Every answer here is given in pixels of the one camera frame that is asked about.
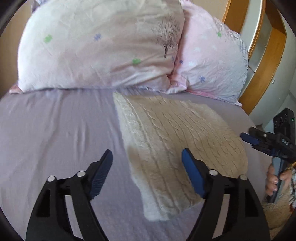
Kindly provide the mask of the person's right hand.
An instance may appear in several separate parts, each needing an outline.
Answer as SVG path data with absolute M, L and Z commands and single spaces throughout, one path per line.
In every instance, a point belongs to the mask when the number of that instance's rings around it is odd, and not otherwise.
M 274 192 L 278 190 L 277 184 L 278 181 L 281 180 L 283 183 L 283 188 L 281 191 L 281 195 L 284 195 L 287 192 L 287 189 L 290 185 L 292 179 L 292 170 L 287 169 L 281 173 L 280 178 L 274 175 L 274 167 L 272 164 L 269 165 L 268 171 L 266 173 L 266 185 L 265 185 L 265 193 L 267 196 L 272 196 Z

